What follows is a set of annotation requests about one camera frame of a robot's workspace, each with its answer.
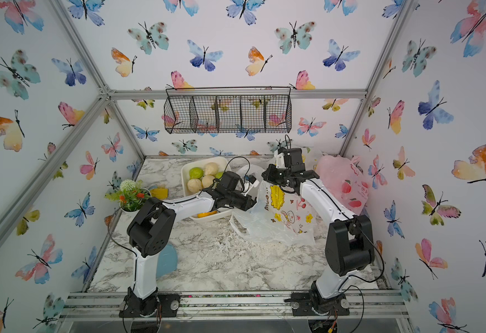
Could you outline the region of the white cartoon print plastic bag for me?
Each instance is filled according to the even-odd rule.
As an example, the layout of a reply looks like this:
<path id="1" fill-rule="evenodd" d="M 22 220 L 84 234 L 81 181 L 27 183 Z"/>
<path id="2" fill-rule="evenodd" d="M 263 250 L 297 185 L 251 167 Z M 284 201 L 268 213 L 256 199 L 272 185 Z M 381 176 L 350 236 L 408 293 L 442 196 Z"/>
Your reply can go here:
<path id="1" fill-rule="evenodd" d="M 265 170 L 256 165 L 237 171 L 243 178 L 256 177 L 259 185 L 249 192 L 257 203 L 249 210 L 233 210 L 229 220 L 233 230 L 246 241 L 281 243 L 286 246 L 313 246 L 317 214 L 296 194 L 287 194 L 262 179 Z"/>

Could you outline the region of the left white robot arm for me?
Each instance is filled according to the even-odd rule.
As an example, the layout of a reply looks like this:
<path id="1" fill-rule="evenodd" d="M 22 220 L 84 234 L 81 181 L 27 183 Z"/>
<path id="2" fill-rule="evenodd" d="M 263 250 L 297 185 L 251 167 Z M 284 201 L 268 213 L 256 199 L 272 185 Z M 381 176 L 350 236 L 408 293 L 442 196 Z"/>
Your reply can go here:
<path id="1" fill-rule="evenodd" d="M 227 171 L 220 180 L 197 194 L 173 201 L 147 200 L 127 229 L 129 244 L 135 254 L 135 274 L 119 312 L 121 318 L 148 318 L 162 314 L 156 273 L 159 254 L 168 245 L 174 224 L 220 208 L 251 209 L 257 200 L 237 188 L 241 182 L 239 175 Z"/>

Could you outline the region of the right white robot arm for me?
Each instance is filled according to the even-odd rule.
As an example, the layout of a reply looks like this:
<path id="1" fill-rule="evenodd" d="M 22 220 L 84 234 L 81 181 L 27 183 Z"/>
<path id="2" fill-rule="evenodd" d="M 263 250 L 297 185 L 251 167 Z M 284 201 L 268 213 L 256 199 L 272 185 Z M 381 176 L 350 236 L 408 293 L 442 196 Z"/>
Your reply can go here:
<path id="1" fill-rule="evenodd" d="M 281 190 L 288 189 L 299 195 L 328 223 L 325 247 L 328 265 L 312 283 L 309 291 L 311 307 L 318 314 L 337 312 L 346 315 L 348 310 L 341 304 L 346 301 L 344 294 L 353 282 L 376 281 L 359 275 L 375 259 L 371 221 L 367 216 L 358 216 L 347 209 L 326 189 L 315 171 L 305 168 L 301 149 L 279 148 L 274 156 L 276 162 L 267 167 L 263 179 Z"/>

